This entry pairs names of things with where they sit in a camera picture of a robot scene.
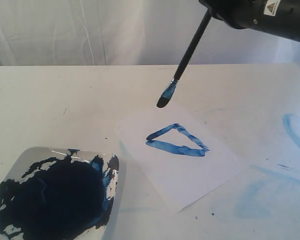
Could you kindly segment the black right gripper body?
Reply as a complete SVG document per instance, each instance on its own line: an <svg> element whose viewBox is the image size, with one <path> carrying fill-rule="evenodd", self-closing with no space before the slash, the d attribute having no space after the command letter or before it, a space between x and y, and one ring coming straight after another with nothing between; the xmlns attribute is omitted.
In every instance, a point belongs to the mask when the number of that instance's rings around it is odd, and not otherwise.
<svg viewBox="0 0 300 240"><path fill-rule="evenodd" d="M300 0L201 0L200 4L233 29L300 42Z"/></svg>

